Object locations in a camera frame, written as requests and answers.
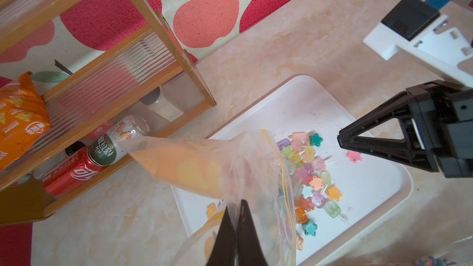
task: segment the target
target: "chip bag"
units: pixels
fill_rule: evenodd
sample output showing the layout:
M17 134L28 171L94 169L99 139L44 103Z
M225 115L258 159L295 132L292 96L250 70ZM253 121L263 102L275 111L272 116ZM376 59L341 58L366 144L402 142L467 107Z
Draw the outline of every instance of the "chip bag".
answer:
M0 88L0 171L50 127L48 112L29 73Z
M171 266L204 266L225 207L236 206L230 212L235 226L242 199L248 202L268 265L295 265L295 210L290 175L267 131L244 132L231 140L142 137L119 145L153 177L190 192L223 199L207 223L181 246Z

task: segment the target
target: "orange bag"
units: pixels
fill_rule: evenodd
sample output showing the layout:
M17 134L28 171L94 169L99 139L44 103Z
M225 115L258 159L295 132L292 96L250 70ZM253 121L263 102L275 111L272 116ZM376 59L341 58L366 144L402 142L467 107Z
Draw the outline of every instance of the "orange bag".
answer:
M0 171L51 127L48 111L29 73L0 88Z

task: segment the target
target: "red soda can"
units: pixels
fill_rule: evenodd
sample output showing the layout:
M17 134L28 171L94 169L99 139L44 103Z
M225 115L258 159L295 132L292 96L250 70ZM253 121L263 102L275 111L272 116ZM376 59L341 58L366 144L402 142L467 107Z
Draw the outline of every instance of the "red soda can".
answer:
M52 196L64 196L101 172L105 166L90 159L88 146L61 161L43 177L43 187Z

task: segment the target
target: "green can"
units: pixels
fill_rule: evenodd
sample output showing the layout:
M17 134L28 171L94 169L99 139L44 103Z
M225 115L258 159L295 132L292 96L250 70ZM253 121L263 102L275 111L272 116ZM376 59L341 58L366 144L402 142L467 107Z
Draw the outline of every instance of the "green can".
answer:
M116 163L127 155L127 152L117 144L119 141L138 138L149 132L150 127L143 118L133 114L125 116L92 142L89 156L98 165L107 166Z

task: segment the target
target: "table surface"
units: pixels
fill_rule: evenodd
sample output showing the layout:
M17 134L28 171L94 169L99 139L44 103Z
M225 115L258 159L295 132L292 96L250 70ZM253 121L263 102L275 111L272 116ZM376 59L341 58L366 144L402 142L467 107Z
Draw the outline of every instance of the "table surface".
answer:
M314 77L355 118L438 79L404 53L384 61L362 43L399 1L290 1L197 65L217 105L171 137L208 137L295 74ZM473 38L471 10L449 3L442 12ZM396 126L372 133L393 136ZM471 235L471 180L408 169L412 196L327 263L411 262ZM166 265L185 239L170 186L133 162L34 224L32 265Z

